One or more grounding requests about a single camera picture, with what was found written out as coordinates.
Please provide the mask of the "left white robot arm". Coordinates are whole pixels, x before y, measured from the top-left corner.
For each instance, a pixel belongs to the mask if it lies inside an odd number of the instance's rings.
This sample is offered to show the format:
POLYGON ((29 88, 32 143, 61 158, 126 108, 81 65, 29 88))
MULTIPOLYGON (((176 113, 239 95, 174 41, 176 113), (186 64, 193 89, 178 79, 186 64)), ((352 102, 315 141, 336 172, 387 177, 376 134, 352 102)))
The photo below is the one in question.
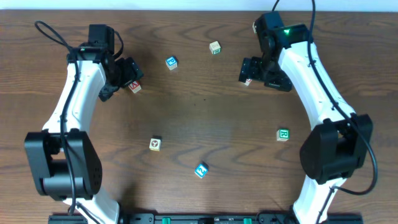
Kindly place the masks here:
POLYGON ((67 59, 67 80, 50 119, 29 132, 24 147, 35 187, 78 210, 84 223, 118 223, 120 207, 102 187, 101 161, 89 139, 96 101, 143 77, 131 58, 104 48, 80 47, 67 59))

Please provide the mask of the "red letter I block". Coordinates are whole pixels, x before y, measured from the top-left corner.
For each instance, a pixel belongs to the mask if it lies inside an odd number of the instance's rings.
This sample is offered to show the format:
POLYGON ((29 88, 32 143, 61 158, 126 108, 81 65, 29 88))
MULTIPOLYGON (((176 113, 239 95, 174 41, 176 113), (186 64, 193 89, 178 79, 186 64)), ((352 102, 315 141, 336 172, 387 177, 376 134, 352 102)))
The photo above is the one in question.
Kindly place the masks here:
POLYGON ((251 82, 252 82, 251 79, 247 79, 247 80, 244 82, 244 84, 245 84, 246 86, 249 86, 251 82))

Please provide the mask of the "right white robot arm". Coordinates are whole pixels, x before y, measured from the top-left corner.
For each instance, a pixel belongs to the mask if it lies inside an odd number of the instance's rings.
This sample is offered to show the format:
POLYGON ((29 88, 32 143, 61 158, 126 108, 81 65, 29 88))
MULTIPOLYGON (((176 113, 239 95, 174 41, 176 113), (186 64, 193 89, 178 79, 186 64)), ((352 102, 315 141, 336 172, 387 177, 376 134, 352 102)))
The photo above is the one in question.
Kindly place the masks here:
POLYGON ((300 149, 305 180, 298 199, 285 215, 272 220, 285 223, 362 223, 360 215, 330 215, 337 192, 366 157, 373 123, 358 115, 335 88, 321 61, 309 29, 303 24, 256 21, 253 28, 262 56, 245 58, 239 81, 260 81, 280 91, 295 90, 307 112, 311 131, 300 149))

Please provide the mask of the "red letter A block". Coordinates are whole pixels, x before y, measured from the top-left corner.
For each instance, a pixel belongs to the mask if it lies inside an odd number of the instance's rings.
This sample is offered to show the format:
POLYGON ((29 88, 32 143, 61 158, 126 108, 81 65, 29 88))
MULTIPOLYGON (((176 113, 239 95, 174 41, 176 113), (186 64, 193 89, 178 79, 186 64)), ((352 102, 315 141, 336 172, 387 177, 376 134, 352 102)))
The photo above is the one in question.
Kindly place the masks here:
POLYGON ((128 87, 133 93, 137 93, 142 89, 138 81, 133 81, 131 84, 128 85, 128 87))

